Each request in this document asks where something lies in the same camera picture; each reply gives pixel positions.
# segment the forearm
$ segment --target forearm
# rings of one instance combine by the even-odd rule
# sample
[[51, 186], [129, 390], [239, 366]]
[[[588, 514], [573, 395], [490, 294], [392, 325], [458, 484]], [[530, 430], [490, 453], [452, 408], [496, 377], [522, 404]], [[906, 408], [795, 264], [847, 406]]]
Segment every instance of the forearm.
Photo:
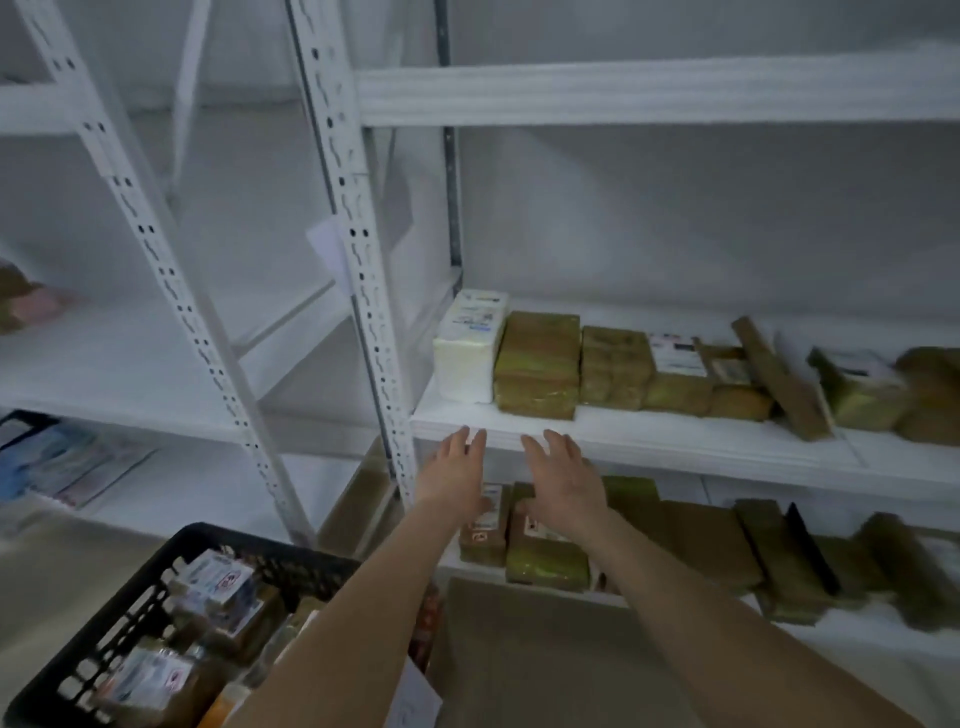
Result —
[[304, 630], [234, 728], [381, 728], [430, 576], [459, 523], [417, 504]]
[[919, 724], [608, 511], [582, 543], [639, 615], [710, 728]]

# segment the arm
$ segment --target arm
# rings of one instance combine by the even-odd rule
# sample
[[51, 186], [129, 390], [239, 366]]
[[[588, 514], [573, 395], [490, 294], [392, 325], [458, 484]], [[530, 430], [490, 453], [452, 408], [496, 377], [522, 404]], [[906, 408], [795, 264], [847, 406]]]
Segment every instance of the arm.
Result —
[[417, 502], [330, 600], [232, 728], [382, 728], [430, 576], [457, 530], [485, 510], [486, 432], [446, 438], [420, 472]]
[[709, 584], [607, 507], [600, 476], [569, 438], [523, 446], [530, 515], [609, 574], [711, 728], [918, 728], [892, 703]]

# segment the shelf beam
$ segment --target shelf beam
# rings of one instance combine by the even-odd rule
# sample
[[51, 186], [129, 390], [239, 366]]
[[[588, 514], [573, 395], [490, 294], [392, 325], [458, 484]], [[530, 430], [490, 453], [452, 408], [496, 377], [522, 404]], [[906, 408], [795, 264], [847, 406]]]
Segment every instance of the shelf beam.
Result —
[[356, 73], [366, 127], [960, 119], [960, 47]]

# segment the white paper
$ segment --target white paper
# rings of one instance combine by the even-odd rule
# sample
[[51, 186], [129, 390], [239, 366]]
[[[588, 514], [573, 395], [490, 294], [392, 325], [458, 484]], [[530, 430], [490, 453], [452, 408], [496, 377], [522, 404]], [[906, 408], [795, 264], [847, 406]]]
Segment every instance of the white paper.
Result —
[[347, 264], [347, 252], [344, 250], [337, 219], [328, 217], [306, 232], [306, 239], [327, 270], [333, 276], [337, 287], [349, 298], [353, 295], [353, 278]]
[[423, 673], [408, 657], [403, 664], [384, 728], [433, 728], [443, 704]]

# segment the white package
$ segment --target white package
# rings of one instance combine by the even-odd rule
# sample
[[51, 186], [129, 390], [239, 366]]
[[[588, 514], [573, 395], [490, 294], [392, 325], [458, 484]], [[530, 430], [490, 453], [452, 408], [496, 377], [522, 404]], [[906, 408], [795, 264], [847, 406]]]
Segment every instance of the white package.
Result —
[[493, 401], [493, 362], [510, 297], [465, 289], [440, 321], [433, 358], [440, 395], [465, 404]]

